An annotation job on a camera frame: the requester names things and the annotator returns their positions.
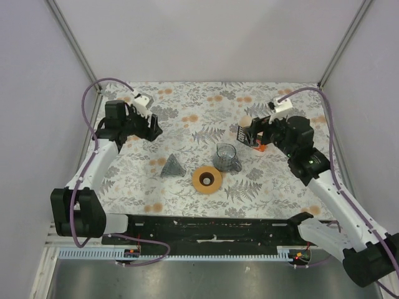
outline metal floor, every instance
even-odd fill
[[[312,262],[323,259],[315,250]],[[335,259],[294,270],[283,262],[173,262],[123,268],[105,260],[58,260],[47,299],[374,299]]]

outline measuring cup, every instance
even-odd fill
[[[212,162],[213,166],[222,172],[226,171],[241,171],[243,167],[237,159],[237,151],[233,145],[227,143],[218,143],[216,145],[216,154]]]

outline gray leaf print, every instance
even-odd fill
[[[126,157],[129,157],[129,159],[140,160],[140,161],[145,161],[150,159],[149,156],[147,155],[143,156],[142,153],[129,153],[126,154]]]
[[[289,199],[276,199],[272,202],[272,205],[280,209],[300,209],[300,205],[297,202],[290,201]]]
[[[322,104],[321,104],[320,100],[317,100],[317,101],[307,104],[306,107],[312,108],[312,109],[320,109],[320,108],[322,108]]]
[[[179,185],[180,187],[191,187],[193,185],[192,178],[179,179],[177,180],[176,185]]]
[[[173,149],[175,151],[179,151],[180,153],[189,154],[190,156],[192,156],[192,155],[198,153],[198,151],[205,150],[206,148],[208,148],[208,147],[205,146],[205,148],[204,148],[204,147],[201,147],[201,146],[198,146],[198,145],[196,145],[196,146],[184,145],[181,148],[173,148]]]
[[[301,198],[302,196],[305,196],[305,193],[306,193],[306,189],[301,189],[300,193],[297,193],[297,197]]]
[[[198,144],[200,141],[202,141],[207,145],[207,141],[217,143],[222,138],[225,131],[226,130],[222,130],[219,128],[210,128],[207,126],[206,128],[202,128],[199,132],[195,131],[192,136],[194,138],[194,141],[197,141]]]
[[[191,100],[191,103],[188,103],[186,106],[200,106],[202,105],[203,100],[206,98],[206,92],[202,91],[199,87],[195,87],[188,91],[187,96]]]
[[[194,200],[194,195],[196,194],[196,191],[194,189],[193,190],[188,190],[188,191],[182,189],[182,190],[180,190],[178,192],[170,192],[170,194],[178,196],[179,198],[184,198],[185,200],[187,200],[187,199]]]
[[[269,201],[264,201],[262,199],[260,199],[257,202],[252,203],[248,209],[255,209],[256,211],[258,210],[264,210],[265,208],[269,208],[269,204],[271,203],[272,199]]]
[[[218,90],[222,90],[222,89],[223,89],[223,87],[215,87],[215,86],[213,86],[213,87],[205,87],[204,91],[206,91],[206,92],[217,92]]]
[[[258,85],[257,88],[259,88],[260,90],[263,90],[264,92],[275,92],[275,91],[277,91],[276,87],[271,87],[271,86],[268,86],[266,84]]]
[[[255,99],[255,101],[256,101],[256,99],[260,99],[261,103],[270,102],[270,100],[267,100],[268,96],[265,95],[265,93],[262,90],[255,89],[255,90],[252,90],[250,94]]]
[[[185,162],[185,165],[187,168],[190,169],[195,169],[200,166],[200,164],[210,162],[211,157],[201,157],[199,154],[196,154],[194,156],[189,156],[188,159]]]
[[[168,201],[165,203],[166,213],[169,215],[174,215],[176,211],[180,211],[182,216],[201,216],[198,212],[200,200],[195,201]]]
[[[151,112],[158,116],[158,120],[166,121],[169,118],[176,118],[179,115],[177,109],[161,108],[161,106],[154,106],[151,108]]]
[[[278,207],[272,207],[268,211],[271,215],[273,215],[277,219],[278,218],[283,219],[283,218],[290,217],[290,216],[285,216],[284,213],[282,212],[282,210]]]
[[[110,92],[108,90],[102,92],[102,95],[107,98],[107,100],[112,101],[117,98],[116,92]]]
[[[234,202],[234,197],[236,197],[239,201],[244,202],[243,199],[249,199],[252,201],[256,195],[258,195],[259,191],[262,188],[262,184],[248,182],[244,183],[242,179],[241,182],[236,181],[233,186],[228,186],[228,188],[224,189],[227,194],[227,198],[231,197],[231,200]]]
[[[236,98],[236,93],[234,91],[228,92],[227,90],[223,90],[220,92],[220,95],[228,98],[229,100],[234,100]]]
[[[238,124],[237,123],[233,123],[229,126],[229,131],[232,133],[237,133],[238,131]]]
[[[139,200],[134,199],[131,202],[136,207],[137,206],[145,206],[145,202],[143,201],[143,199],[139,199]]]
[[[110,181],[109,179],[104,179],[102,185],[100,187],[100,193],[105,194],[108,190],[115,184],[114,181]]]
[[[247,107],[244,109],[247,115],[253,117],[265,117],[270,115],[270,108],[268,107],[267,103],[258,103],[253,104],[251,107]]]
[[[242,208],[237,211],[235,207],[230,207],[228,210],[224,210],[224,215],[234,218],[244,218],[246,216]]]
[[[276,178],[272,178],[272,184],[274,189],[276,188],[276,186],[281,186],[280,180]]]
[[[189,139],[190,131],[186,128],[170,128],[168,131],[168,138],[176,141],[186,141]]]
[[[149,187],[148,190],[146,190],[144,194],[150,195],[155,189],[156,189],[156,187]]]
[[[263,174],[262,170],[252,168],[252,170],[245,177],[252,179],[253,181],[256,181],[257,179],[261,178],[262,174]]]
[[[205,209],[214,209],[217,210],[221,207],[227,207],[229,205],[228,202],[224,201],[207,201],[206,204],[203,205]]]
[[[241,87],[244,85],[242,82],[221,82],[221,84],[225,87]]]
[[[203,118],[207,121],[203,121],[203,124],[221,124],[224,123],[228,118],[231,117],[231,112],[224,109],[207,109],[204,111]]]
[[[140,92],[153,92],[158,89],[155,86],[151,85],[141,85],[137,87],[137,90],[139,90]]]
[[[116,176],[119,173],[119,169],[116,168],[115,166],[111,166],[108,168],[107,172],[105,173],[105,178],[110,179],[114,176]]]
[[[153,142],[143,140],[143,150],[156,153],[163,146],[163,142],[164,140],[159,137]]]

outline tape roll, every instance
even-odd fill
[[[222,186],[222,175],[212,166],[197,168],[193,174],[193,186],[200,193],[214,193]]]

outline white surface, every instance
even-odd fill
[[[56,0],[97,77],[317,82],[361,0]]]
[[[270,115],[267,106],[270,99],[313,85],[235,82],[133,85],[140,93],[154,96],[150,109],[158,116],[163,133],[153,142],[128,137],[100,188],[99,199],[105,212],[281,219],[307,211],[319,219],[332,218],[325,204],[290,172],[283,153],[273,145],[259,152],[236,140],[238,123]],[[130,92],[119,84],[110,84],[104,94],[107,98],[97,121],[105,115],[107,100],[132,100],[127,97]],[[311,119],[315,146],[328,154],[328,128],[319,96],[302,93],[295,96],[293,104],[292,115]],[[243,170],[224,173],[219,190],[202,194],[193,187],[192,175],[197,168],[212,165],[218,143],[229,143],[236,148]],[[185,177],[160,177],[170,154],[187,170]]]
[[[389,290],[391,290],[394,294],[399,294],[399,282],[398,276],[395,272],[384,276],[383,278],[378,280],[380,283],[385,285]],[[382,298],[383,299],[392,299],[392,296],[389,295],[386,291],[381,288]]]
[[[43,0],[0,9],[0,290],[29,296],[52,220],[50,194],[74,174],[89,84]],[[87,111],[93,109],[89,94]]]
[[[325,92],[357,199],[399,231],[399,1],[375,1]]]
[[[83,168],[85,168],[85,165],[87,164],[87,161],[90,159],[91,155],[92,153],[89,153],[86,156],[85,161],[83,161],[79,170],[76,172],[75,176],[69,181],[66,187],[71,190],[74,189],[76,181],[79,179],[79,176]],[[91,162],[89,168],[86,170],[85,176],[83,177],[83,180],[79,185],[79,190],[83,190],[83,188],[87,187],[97,193],[100,189],[105,173],[108,171],[110,164],[117,156],[118,148],[115,142],[105,139],[99,139],[98,153]]]
[[[300,237],[311,242],[342,262],[345,248],[352,248],[352,244],[344,234],[327,227],[316,218],[309,218],[298,225]]]
[[[104,234],[124,233],[127,230],[128,217],[123,214],[105,214],[107,216],[107,224],[105,225]]]
[[[47,298],[58,254],[58,248],[44,248],[29,299]]]
[[[353,245],[353,249],[360,252],[367,248],[366,243],[378,243],[378,239],[374,234],[368,232],[368,227],[360,216],[356,214],[346,199],[341,194],[338,194],[337,188],[333,185],[331,170],[320,173],[319,179],[312,179],[308,187],[323,201],[340,225],[344,227],[345,233],[348,235],[348,238]],[[341,186],[339,190],[344,191],[348,195],[359,211],[373,224],[374,229],[381,236],[384,236],[387,231],[378,223],[373,221],[371,216],[367,214],[348,189],[345,186]]]

